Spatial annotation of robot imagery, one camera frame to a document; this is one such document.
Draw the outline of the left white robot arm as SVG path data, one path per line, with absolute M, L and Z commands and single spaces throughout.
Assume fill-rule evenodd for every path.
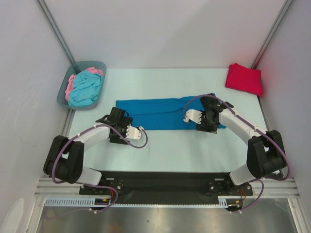
M 113 107 L 110 114 L 69 138 L 56 136 L 50 147 L 43 171 L 56 183 L 88 183 L 97 194 L 107 190 L 107 181 L 100 172 L 84 167 L 84 153 L 102 140 L 127 144 L 127 133 L 132 129 L 133 118 L 120 108 Z

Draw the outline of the dark blue t shirt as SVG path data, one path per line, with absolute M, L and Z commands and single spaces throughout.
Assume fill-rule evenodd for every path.
M 133 119 L 132 126 L 145 130 L 195 130 L 196 123 L 183 121 L 183 110 L 204 110 L 199 99 L 186 105 L 193 96 L 149 100 L 117 100 L 116 107 L 125 110 Z

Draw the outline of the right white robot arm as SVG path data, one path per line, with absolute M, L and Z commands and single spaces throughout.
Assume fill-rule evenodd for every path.
M 242 117 L 229 102 L 221 103 L 213 95 L 200 98 L 203 106 L 198 111 L 196 129 L 217 133 L 223 125 L 230 129 L 247 145 L 246 163 L 229 172 L 224 189 L 230 195 L 237 194 L 242 185 L 264 177 L 276 178 L 271 174 L 287 166 L 281 135 L 278 131 L 265 131 Z

